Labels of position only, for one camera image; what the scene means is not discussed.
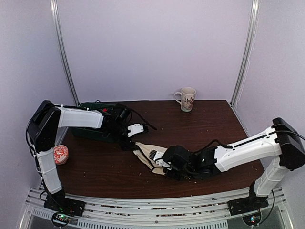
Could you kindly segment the green compartment tray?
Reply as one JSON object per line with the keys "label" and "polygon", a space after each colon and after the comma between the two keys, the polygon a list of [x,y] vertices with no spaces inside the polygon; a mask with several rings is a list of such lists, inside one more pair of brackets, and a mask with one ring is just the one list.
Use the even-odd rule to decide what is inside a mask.
{"label": "green compartment tray", "polygon": [[[79,107],[82,108],[90,108],[93,110],[103,110],[106,109],[107,111],[110,108],[114,107],[115,104],[106,104],[101,102],[84,102],[80,103]],[[93,129],[88,127],[70,127],[70,130],[74,136],[88,138],[97,141],[104,141],[109,143],[116,142],[115,138],[105,129],[101,127],[100,129]]]}

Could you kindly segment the cream underwear navy trim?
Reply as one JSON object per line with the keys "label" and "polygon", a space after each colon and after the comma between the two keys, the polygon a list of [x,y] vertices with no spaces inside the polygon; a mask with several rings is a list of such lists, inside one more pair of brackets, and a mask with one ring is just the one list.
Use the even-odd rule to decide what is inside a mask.
{"label": "cream underwear navy trim", "polygon": [[138,159],[144,163],[149,170],[152,173],[165,176],[165,172],[163,171],[164,168],[158,164],[158,162],[155,162],[154,159],[149,158],[149,154],[151,151],[155,150],[157,152],[160,152],[160,158],[167,148],[156,146],[156,145],[146,145],[140,142],[135,143],[136,149],[133,151],[133,153],[138,157]]}

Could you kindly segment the white patterned ceramic mug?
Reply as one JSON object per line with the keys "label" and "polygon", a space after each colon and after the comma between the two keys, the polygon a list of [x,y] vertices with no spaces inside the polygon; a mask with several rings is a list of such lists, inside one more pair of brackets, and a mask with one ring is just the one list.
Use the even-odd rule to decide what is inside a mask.
{"label": "white patterned ceramic mug", "polygon": [[195,101],[196,90],[191,87],[184,87],[179,92],[174,93],[173,98],[180,104],[181,110],[190,112]]}

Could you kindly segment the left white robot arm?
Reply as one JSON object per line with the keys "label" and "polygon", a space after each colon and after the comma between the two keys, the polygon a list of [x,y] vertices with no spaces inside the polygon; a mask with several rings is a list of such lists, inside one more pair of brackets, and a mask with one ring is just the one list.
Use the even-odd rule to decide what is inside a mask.
{"label": "left white robot arm", "polygon": [[123,150],[133,148],[131,138],[145,131],[142,124],[131,124],[135,111],[120,103],[82,103],[79,106],[54,104],[44,100],[26,127],[25,135],[47,197],[45,205],[64,212],[72,207],[65,192],[54,157],[59,129],[74,128],[82,136],[97,136],[104,141],[119,142]]}

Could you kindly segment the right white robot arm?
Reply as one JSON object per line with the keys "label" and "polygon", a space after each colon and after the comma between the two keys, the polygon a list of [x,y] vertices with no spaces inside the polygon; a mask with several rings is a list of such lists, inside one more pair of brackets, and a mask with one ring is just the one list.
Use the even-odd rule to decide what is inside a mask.
{"label": "right white robot arm", "polygon": [[305,164],[304,136],[284,119],[275,118],[266,130],[231,144],[209,143],[191,152],[182,146],[169,147],[161,157],[164,168],[171,175],[204,180],[248,162],[273,157],[266,171],[251,186],[244,200],[247,210],[255,210],[269,196],[272,189],[293,171]]}

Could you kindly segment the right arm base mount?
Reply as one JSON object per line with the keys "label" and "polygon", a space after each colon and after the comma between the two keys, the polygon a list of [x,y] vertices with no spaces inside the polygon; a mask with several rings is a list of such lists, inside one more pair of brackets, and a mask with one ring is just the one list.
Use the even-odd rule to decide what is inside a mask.
{"label": "right arm base mount", "polygon": [[267,198],[246,197],[227,202],[231,216],[244,214],[269,206]]}

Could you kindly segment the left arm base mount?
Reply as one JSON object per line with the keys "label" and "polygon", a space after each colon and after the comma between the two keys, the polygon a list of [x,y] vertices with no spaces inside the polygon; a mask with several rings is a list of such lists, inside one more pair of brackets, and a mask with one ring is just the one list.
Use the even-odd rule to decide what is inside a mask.
{"label": "left arm base mount", "polygon": [[53,203],[51,200],[46,200],[43,206],[56,212],[62,212],[67,215],[81,217],[85,209],[85,202],[73,199],[65,199],[64,204],[59,206],[58,204]]}

